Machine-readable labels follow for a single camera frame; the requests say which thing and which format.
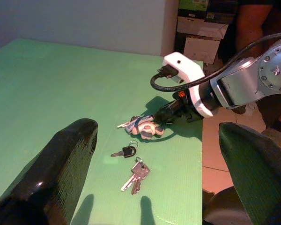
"white box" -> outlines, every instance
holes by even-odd
[[[223,39],[227,28],[228,24],[204,22],[203,20],[178,16],[177,31],[179,33]]]
[[[191,60],[213,63],[220,41],[187,37],[184,47],[184,55]]]

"key ring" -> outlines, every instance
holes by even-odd
[[[135,158],[135,161],[136,161],[136,162],[139,162],[142,168],[145,168],[144,162],[142,161],[142,159],[141,159],[140,157],[137,156],[137,157]]]
[[[139,146],[139,143],[136,140],[132,140],[129,142],[129,146],[132,146],[133,144],[136,145],[135,148],[137,149],[137,147]]]

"green table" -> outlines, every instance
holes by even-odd
[[[24,39],[1,48],[0,195],[57,131],[91,118],[98,143],[72,225],[200,224],[202,122],[177,121],[149,142],[116,129],[172,100],[149,84],[162,60]],[[136,195],[120,191],[135,158],[110,157],[130,140],[151,170]]]

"black cable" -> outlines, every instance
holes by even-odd
[[[217,71],[213,72],[212,74],[210,74],[209,76],[205,76],[202,77],[194,82],[190,82],[190,83],[186,83],[186,84],[182,84],[179,86],[173,86],[173,87],[163,87],[163,86],[159,86],[158,84],[155,83],[155,81],[160,78],[163,77],[163,71],[159,72],[158,74],[156,74],[155,76],[153,76],[151,78],[151,86],[159,91],[163,91],[163,92],[173,92],[173,91],[181,91],[181,90],[185,90],[187,88],[199,85],[201,83],[204,83],[206,81],[209,81],[210,79],[218,76],[221,72],[223,72],[225,69],[227,69],[229,66],[231,66],[232,63],[234,63],[236,60],[239,59],[239,57],[246,51],[250,50],[251,48],[255,47],[256,45],[261,44],[262,42],[265,42],[267,40],[273,39],[273,38],[281,38],[281,33],[277,33],[277,34],[271,34],[271,35],[267,35],[264,36],[260,39],[258,39],[257,41],[254,41],[250,44],[248,44],[245,48],[243,48],[239,53],[237,53],[236,55],[234,55],[222,68],[218,69]]]

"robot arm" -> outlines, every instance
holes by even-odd
[[[196,63],[174,52],[164,57],[159,70],[159,77],[163,76],[177,83],[191,83],[203,78],[204,73]],[[281,40],[256,59],[236,61],[216,77],[176,92],[176,100],[153,117],[159,124],[181,116],[190,122],[214,116],[219,107],[233,109],[275,94],[281,94]]]

